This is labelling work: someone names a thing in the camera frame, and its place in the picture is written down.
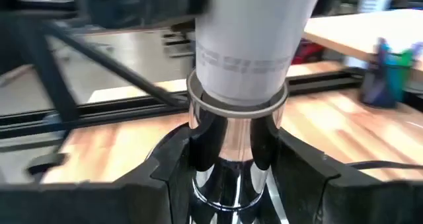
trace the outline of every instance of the blue pen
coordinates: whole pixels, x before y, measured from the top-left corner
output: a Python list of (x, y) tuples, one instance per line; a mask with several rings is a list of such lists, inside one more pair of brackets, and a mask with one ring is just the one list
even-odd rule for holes
[(377, 47), (377, 64), (380, 66), (385, 65), (387, 58), (388, 45), (384, 38), (379, 39), (379, 46)]

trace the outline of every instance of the background table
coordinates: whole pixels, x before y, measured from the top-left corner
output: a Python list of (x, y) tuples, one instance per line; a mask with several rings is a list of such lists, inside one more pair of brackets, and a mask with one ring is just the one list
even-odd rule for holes
[[(310, 19), (303, 37), (326, 48), (368, 60), (378, 38), (386, 38), (394, 53), (423, 42), (423, 11), (404, 9)], [(419, 70), (423, 70), (423, 56)]]
[[(289, 76), (338, 70), (337, 63), (294, 65)], [(185, 81), (160, 84), (185, 90)], [(134, 87), (95, 92), (91, 102), (142, 96)], [(44, 178), (51, 182), (111, 182), (141, 164), (159, 140), (188, 121), (187, 114), (162, 116), (74, 130), (62, 152), (67, 162)], [(344, 163), (386, 160), (423, 164), (423, 114), (402, 105), (376, 110), (356, 101), (356, 91), (344, 90), (289, 98), (282, 127)], [(367, 170), (381, 180), (423, 179), (422, 170)]]

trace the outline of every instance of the black metal frame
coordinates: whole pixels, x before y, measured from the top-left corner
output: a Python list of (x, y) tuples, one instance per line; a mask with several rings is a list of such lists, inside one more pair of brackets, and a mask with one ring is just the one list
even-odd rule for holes
[[(360, 84), (356, 77), (359, 71), (345, 69), (329, 73), (287, 78), (291, 96), (354, 88)], [(186, 98), (186, 91), (170, 93), (174, 97)], [(44, 118), (55, 110), (40, 110), (0, 116), (0, 139), (33, 135), (60, 130), (72, 130), (154, 116), (164, 116), (188, 111), (188, 104), (167, 106), (152, 96), (129, 98), (108, 102), (97, 102), (76, 106), (77, 119), (61, 124), (47, 124)]]
[[(118, 61), (74, 38), (49, 21), (19, 15), (2, 15), (15, 22), (27, 61), (31, 61), (55, 109), (0, 116), (0, 139), (52, 131), (66, 131), (154, 116), (164, 116), (188, 110), (186, 91), (166, 93), (140, 77)], [(45, 35), (55, 36), (109, 71), (127, 80), (151, 96), (108, 102), (76, 105), (58, 65), (48, 48)], [(355, 88), (364, 71), (347, 68), (340, 71), (287, 78), (290, 96), (323, 91)], [(405, 103), (423, 110), (423, 99), (406, 93)], [(60, 124), (47, 124), (44, 118), (57, 112)]]

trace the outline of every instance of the wooden table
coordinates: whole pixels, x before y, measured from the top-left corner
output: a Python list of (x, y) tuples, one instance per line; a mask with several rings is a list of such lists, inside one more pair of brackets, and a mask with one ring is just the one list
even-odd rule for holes
[[(289, 76), (335, 71), (332, 62), (294, 65)], [(185, 90), (185, 80), (160, 83), (168, 90)], [(91, 102), (142, 96), (133, 87), (106, 89)], [(185, 123), (187, 114), (162, 116), (74, 130), (62, 152), (67, 162), (53, 168), (44, 183), (111, 182), (142, 163), (157, 142)], [(376, 110), (356, 101), (355, 90), (289, 98), (282, 127), (344, 163), (386, 160), (423, 164), (423, 114), (402, 105)], [(366, 173), (381, 180), (423, 179), (423, 171), (376, 169)]]
[[(423, 42), (423, 11), (403, 9), (310, 19), (303, 37), (326, 48), (357, 59), (367, 60), (378, 38), (386, 38), (399, 53)], [(423, 56), (419, 70), (423, 71)]]

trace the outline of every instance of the white plastic cup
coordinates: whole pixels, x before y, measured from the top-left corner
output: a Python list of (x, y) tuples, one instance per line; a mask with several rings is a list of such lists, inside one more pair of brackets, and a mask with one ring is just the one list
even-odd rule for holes
[(281, 89), (317, 0), (210, 0), (196, 19), (196, 69), (204, 90), (238, 106)]

